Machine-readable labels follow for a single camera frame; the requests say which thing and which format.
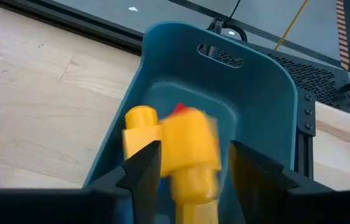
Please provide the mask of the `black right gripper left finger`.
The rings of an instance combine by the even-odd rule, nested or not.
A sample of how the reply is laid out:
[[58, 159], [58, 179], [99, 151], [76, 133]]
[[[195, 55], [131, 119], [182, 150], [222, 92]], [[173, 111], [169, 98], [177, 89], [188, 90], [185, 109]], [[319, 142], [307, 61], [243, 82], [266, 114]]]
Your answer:
[[154, 141], [82, 189], [0, 189], [0, 224], [153, 224], [160, 153]]

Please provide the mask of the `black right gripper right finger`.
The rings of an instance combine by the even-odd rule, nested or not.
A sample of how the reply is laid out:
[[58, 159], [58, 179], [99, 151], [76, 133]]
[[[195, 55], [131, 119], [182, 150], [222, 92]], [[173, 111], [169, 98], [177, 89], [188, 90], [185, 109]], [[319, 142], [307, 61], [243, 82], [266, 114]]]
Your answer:
[[229, 166], [246, 224], [350, 224], [350, 190], [335, 191], [239, 141]]

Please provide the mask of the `yellow two-stud block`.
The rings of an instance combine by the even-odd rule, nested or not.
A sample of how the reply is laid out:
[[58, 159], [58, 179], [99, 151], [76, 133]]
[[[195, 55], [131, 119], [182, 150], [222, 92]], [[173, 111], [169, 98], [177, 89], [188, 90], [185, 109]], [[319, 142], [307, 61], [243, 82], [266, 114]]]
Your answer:
[[131, 108], [124, 116], [122, 130], [124, 158], [129, 159], [152, 141], [161, 140], [161, 125], [155, 109], [140, 105]]
[[176, 224], [218, 224], [221, 170], [214, 123], [204, 112], [185, 109], [160, 122], [161, 176], [170, 177]]

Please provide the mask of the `red two-stud block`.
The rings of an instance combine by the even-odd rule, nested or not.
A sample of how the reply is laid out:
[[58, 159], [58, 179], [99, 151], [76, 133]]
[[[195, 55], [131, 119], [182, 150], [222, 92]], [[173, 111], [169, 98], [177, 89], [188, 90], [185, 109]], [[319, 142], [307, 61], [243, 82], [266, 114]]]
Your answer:
[[174, 108], [174, 110], [170, 113], [170, 116], [177, 115], [177, 114], [179, 114], [187, 109], [188, 109], [188, 107], [186, 105], [184, 105], [183, 103], [178, 103], [176, 105], [176, 107]]

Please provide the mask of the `grey-blue plastic bin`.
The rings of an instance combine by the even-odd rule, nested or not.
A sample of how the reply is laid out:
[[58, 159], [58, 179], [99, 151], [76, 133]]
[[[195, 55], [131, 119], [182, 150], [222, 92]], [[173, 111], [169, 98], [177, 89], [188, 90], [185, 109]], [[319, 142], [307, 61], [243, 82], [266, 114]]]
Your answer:
[[139, 68], [86, 183], [123, 162], [124, 116], [131, 108], [151, 106], [162, 119], [183, 103], [204, 111], [218, 125], [219, 224], [245, 224], [228, 167], [229, 143], [237, 140], [292, 168], [297, 102], [291, 76], [265, 54], [206, 29], [160, 22], [145, 32]]

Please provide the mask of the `black perforated computer case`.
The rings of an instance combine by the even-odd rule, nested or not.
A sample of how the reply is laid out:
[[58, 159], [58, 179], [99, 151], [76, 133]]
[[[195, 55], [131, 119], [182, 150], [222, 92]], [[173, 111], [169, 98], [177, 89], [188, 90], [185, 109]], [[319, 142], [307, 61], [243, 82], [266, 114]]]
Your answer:
[[235, 34], [230, 34], [229, 39], [258, 50], [277, 61], [290, 74], [296, 86], [314, 94], [316, 101], [350, 113], [350, 84], [346, 72], [276, 51], [272, 47], [255, 44], [243, 29], [220, 18], [214, 18], [207, 29], [221, 35], [224, 35], [226, 30], [234, 31]]

